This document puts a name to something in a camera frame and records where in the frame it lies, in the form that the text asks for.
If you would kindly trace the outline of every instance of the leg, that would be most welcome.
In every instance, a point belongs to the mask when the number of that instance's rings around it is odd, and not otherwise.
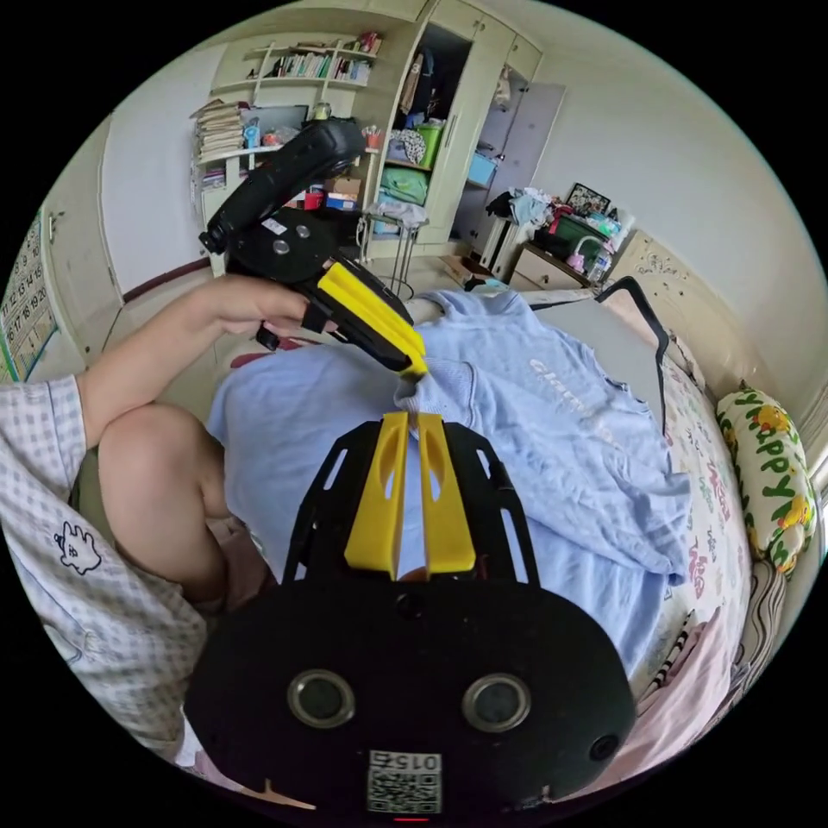
[[[229,517],[224,457],[204,426],[180,408],[146,405],[110,424],[98,466],[121,554],[180,584],[191,603],[222,598],[225,559],[206,521]]]

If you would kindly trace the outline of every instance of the water bottle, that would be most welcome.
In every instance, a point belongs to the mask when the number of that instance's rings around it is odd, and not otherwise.
[[[609,244],[601,245],[601,249],[595,256],[593,266],[589,268],[586,277],[593,283],[600,282],[612,265],[612,248]]]

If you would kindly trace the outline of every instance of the calendar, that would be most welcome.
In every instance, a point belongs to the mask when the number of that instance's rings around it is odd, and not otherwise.
[[[57,329],[43,279],[38,215],[17,255],[0,306],[0,383],[27,380]]]

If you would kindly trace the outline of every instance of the headboard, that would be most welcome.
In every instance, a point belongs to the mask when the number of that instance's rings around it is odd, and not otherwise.
[[[632,276],[662,325],[693,351],[717,399],[744,380],[776,397],[773,377],[743,325],[703,279],[660,242],[636,230],[606,284]]]

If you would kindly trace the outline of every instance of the human arm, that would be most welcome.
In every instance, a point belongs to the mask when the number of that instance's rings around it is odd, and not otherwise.
[[[115,419],[153,402],[224,333],[297,328],[307,300],[265,279],[221,276],[171,302],[77,377],[86,447]]]

